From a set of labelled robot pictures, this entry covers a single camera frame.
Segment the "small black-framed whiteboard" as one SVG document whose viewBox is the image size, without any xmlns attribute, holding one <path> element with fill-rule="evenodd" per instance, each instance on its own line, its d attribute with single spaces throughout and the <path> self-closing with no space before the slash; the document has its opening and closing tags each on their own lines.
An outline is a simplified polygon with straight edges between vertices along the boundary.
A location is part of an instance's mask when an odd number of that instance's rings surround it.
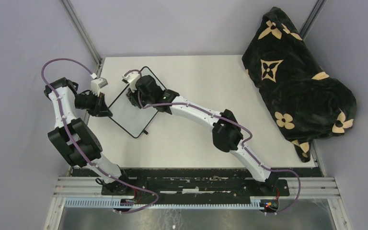
<svg viewBox="0 0 368 230">
<path fill-rule="evenodd" d="M 110 103 L 112 112 L 110 119 L 127 132 L 131 137 L 138 138 L 147 134 L 146 128 L 157 115 L 155 108 L 140 109 L 132 105 L 127 97 L 129 86 L 125 85 L 121 92 Z"/>
</svg>

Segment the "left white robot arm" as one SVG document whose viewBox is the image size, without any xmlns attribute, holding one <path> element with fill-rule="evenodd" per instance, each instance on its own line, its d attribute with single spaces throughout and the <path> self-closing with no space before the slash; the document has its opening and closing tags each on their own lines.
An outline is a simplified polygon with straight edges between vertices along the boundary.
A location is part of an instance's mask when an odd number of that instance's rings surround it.
<svg viewBox="0 0 368 230">
<path fill-rule="evenodd" d="M 55 110 L 55 128 L 48 138 L 60 155 L 71 166 L 89 169 L 98 175 L 96 182 L 117 195 L 130 192 L 132 183 L 120 167 L 108 160 L 103 148 L 76 109 L 86 110 L 95 117 L 111 117 L 113 114 L 105 103 L 104 93 L 91 90 L 77 92 L 78 84 L 61 78 L 45 86 L 44 94 Z"/>
</svg>

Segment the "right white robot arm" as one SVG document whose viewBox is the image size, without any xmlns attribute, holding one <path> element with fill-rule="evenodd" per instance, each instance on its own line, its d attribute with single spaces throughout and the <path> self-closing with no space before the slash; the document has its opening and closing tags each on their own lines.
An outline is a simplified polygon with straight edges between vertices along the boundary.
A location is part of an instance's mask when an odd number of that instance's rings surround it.
<svg viewBox="0 0 368 230">
<path fill-rule="evenodd" d="M 232 111 L 219 112 L 192 103 L 175 91 L 162 89 L 154 77 L 143 76 L 138 70 L 124 74 L 122 81 L 129 86 L 127 97 L 132 105 L 140 109 L 154 108 L 206 127 L 212 133 L 213 145 L 243 164 L 257 182 L 260 193 L 270 195 L 277 189 L 279 176 L 247 145 L 251 138 L 244 138 L 242 131 L 247 129 L 237 122 Z"/>
</svg>

